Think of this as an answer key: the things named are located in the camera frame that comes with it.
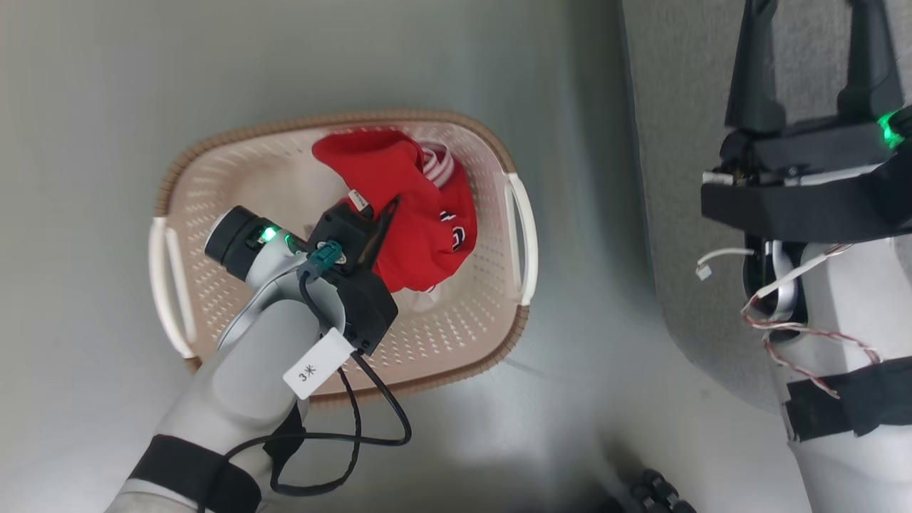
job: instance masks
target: gray fabric surface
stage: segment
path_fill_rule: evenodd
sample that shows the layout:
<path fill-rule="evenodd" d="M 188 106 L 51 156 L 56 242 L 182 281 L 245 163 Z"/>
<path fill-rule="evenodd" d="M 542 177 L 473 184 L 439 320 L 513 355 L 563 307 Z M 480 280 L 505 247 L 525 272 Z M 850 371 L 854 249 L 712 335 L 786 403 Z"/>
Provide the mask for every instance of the gray fabric surface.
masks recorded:
<path fill-rule="evenodd" d="M 903 83 L 912 84 L 912 3 L 887 0 Z M 759 336 L 738 317 L 740 260 L 694 263 L 741 235 L 700 217 L 701 172 L 719 160 L 741 0 L 626 0 L 640 165 L 658 299 L 687 357 L 733 393 L 777 410 Z M 774 25 L 778 96 L 790 121 L 835 113 L 845 84 L 850 10 L 840 0 L 781 1 Z"/>

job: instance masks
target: black strap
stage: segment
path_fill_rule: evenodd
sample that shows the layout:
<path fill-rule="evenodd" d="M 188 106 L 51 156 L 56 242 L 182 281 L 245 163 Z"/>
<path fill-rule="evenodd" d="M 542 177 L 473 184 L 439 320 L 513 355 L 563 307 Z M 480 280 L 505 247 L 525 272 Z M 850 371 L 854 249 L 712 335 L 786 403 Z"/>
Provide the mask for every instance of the black strap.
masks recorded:
<path fill-rule="evenodd" d="M 212 476 L 223 462 L 223 455 L 205 447 L 174 436 L 156 434 L 130 474 L 130 479 L 149 481 L 199 504 L 209 491 Z M 213 487 L 206 507 L 214 513 L 254 513 L 261 498 L 256 481 L 241 468 L 229 463 Z"/>
<path fill-rule="evenodd" d="M 863 436 L 880 425 L 912 425 L 912 357 L 827 376 L 824 382 L 840 399 L 810 381 L 788 385 L 791 400 L 785 410 L 799 440 L 849 431 Z"/>
<path fill-rule="evenodd" d="M 305 432 L 306 430 L 301 422 L 301 412 L 295 406 L 273 434 L 302 434 Z M 276 487 L 278 486 L 278 479 L 282 474 L 282 469 L 285 468 L 285 464 L 288 463 L 291 456 L 301 448 L 303 442 L 304 438 L 286 438 L 272 440 L 263 444 L 263 450 L 273 458 L 273 474 L 269 483 L 273 491 L 278 491 Z"/>

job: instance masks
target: gray floor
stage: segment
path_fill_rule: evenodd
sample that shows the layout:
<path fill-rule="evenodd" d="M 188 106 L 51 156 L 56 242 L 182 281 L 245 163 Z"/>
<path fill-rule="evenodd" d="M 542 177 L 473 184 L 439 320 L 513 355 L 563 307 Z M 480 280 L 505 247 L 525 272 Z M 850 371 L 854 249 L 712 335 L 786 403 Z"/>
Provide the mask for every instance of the gray floor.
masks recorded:
<path fill-rule="evenodd" d="M 391 106 L 464 112 L 511 148 L 538 294 L 508 362 L 403 401 L 412 445 L 363 450 L 344 489 L 289 509 L 568 511 L 639 459 L 704 513 L 808 510 L 780 420 L 692 367 L 660 317 L 612 3 L 5 0 L 0 24 L 3 511 L 102 510 L 189 381 L 147 277 L 169 160 L 233 127 Z M 308 448 L 287 479 L 347 454 Z"/>

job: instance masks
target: red garment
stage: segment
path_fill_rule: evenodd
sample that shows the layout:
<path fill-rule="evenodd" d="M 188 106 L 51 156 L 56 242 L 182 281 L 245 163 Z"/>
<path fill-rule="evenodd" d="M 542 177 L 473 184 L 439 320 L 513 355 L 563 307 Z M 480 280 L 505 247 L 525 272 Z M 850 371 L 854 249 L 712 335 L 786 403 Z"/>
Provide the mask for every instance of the red garment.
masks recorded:
<path fill-rule="evenodd" d="M 370 203 L 375 220 L 399 196 L 399 209 L 374 267 L 390 292 L 434 287 L 452 276 L 475 248 L 472 190 L 458 161 L 450 180 L 438 189 L 423 174 L 420 145 L 399 131 L 334 134 L 314 144 L 312 151 Z M 355 208 L 350 199 L 344 201 Z"/>

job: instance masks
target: black cable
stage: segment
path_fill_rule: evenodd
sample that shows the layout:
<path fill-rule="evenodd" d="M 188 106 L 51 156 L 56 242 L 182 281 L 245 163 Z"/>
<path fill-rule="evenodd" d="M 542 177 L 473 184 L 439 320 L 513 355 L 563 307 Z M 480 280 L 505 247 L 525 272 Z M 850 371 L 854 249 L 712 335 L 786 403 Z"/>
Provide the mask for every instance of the black cable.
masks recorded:
<path fill-rule="evenodd" d="M 300 290 L 301 296 L 304 299 L 305 304 L 314 312 L 314 316 L 319 321 L 320 325 L 326 328 L 332 327 L 333 325 L 329 322 L 329 319 L 326 317 L 326 314 L 314 303 L 313 298 L 310 297 L 310 293 L 307 291 L 306 279 L 308 278 L 309 273 L 305 272 L 302 274 L 300 279 Z M 352 359 L 355 360 L 355 363 L 361 368 L 362 371 L 370 378 L 370 380 L 377 386 L 380 393 L 383 394 L 383 397 L 386 398 L 389 402 L 390 407 L 392 407 L 393 412 L 396 413 L 396 416 L 399 418 L 399 422 L 402 424 L 403 436 L 400 439 L 386 439 L 386 438 L 373 438 L 370 436 L 361 436 L 361 412 L 358 409 L 358 401 L 355 398 L 355 393 L 351 388 L 351 384 L 348 382 L 348 378 L 345 375 L 345 372 L 342 369 L 339 369 L 339 375 L 342 378 L 342 383 L 346 387 L 346 392 L 348 392 L 348 398 L 351 401 L 352 410 L 355 415 L 355 434 L 337 434 L 337 433 L 294 433 L 294 434 L 269 434 L 266 436 L 258 436 L 247 440 L 246 442 L 236 446 L 232 450 L 225 453 L 222 464 L 216 469 L 212 475 L 212 480 L 208 486 L 208 491 L 206 492 L 205 499 L 197 505 L 197 513 L 205 513 L 206 503 L 209 502 L 209 497 L 212 495 L 212 492 L 215 490 L 215 483 L 221 478 L 224 469 L 228 466 L 228 462 L 240 454 L 242 451 L 255 447 L 257 445 L 262 445 L 267 442 L 272 442 L 274 440 L 289 440 L 289 439 L 301 439 L 301 440 L 335 440 L 338 442 L 352 442 L 355 446 L 352 449 L 351 461 L 348 463 L 348 469 L 346 469 L 345 474 L 334 481 L 325 483 L 323 485 L 315 485 L 311 487 L 294 487 L 291 485 L 282 485 L 279 484 L 278 476 L 273 476 L 270 480 L 270 486 L 277 493 L 282 495 L 288 495 L 291 497 L 312 497 L 315 495 L 321 495 L 328 493 L 336 488 L 345 484 L 348 478 L 351 476 L 352 472 L 355 470 L 355 465 L 358 463 L 358 454 L 360 452 L 360 445 L 381 445 L 385 447 L 398 447 L 405 445 L 411 440 L 411 423 L 409 422 L 409 417 L 406 415 L 405 410 L 402 409 L 402 406 L 399 404 L 399 401 L 396 400 L 396 396 L 390 391 L 389 387 L 377 376 L 377 373 L 370 368 L 370 365 L 364 358 L 361 356 L 359 351 L 353 351 L 351 355 Z"/>

